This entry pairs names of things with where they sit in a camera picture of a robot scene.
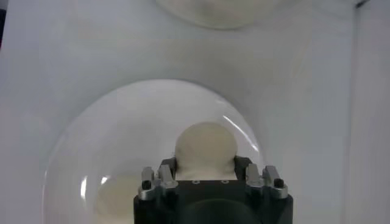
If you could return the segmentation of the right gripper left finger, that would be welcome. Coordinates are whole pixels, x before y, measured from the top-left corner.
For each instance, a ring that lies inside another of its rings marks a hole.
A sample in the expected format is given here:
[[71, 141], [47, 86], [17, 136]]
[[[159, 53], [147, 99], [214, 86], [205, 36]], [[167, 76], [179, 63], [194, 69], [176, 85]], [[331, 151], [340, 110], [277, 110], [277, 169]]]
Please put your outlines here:
[[175, 194], [179, 182], [175, 179], [177, 161], [175, 157], [164, 159], [157, 173], [151, 167], [145, 167], [141, 172], [141, 186], [138, 188], [140, 200], [155, 200], [171, 192]]

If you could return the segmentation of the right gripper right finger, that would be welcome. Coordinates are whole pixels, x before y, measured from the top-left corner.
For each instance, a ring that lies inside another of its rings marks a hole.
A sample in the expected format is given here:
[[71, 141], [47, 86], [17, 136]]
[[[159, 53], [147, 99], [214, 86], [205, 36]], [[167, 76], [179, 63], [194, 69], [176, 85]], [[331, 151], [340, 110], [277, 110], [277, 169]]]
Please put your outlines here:
[[265, 166], [259, 173], [258, 166], [249, 158], [242, 156], [234, 157], [235, 175], [237, 180], [245, 182], [250, 190], [260, 193], [268, 193], [276, 200], [288, 197], [288, 187], [280, 177], [275, 166]]

